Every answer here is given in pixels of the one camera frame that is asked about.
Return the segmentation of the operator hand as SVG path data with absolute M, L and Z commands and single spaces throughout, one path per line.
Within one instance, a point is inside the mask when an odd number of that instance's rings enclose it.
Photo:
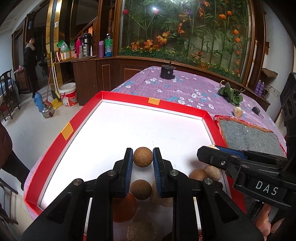
M 271 211 L 271 205 L 264 204 L 258 219 L 255 222 L 256 227 L 260 230 L 263 235 L 264 241 L 267 240 L 267 236 L 272 233 L 274 234 L 280 227 L 284 219 L 277 221 L 274 225 L 269 222 L 269 213 Z

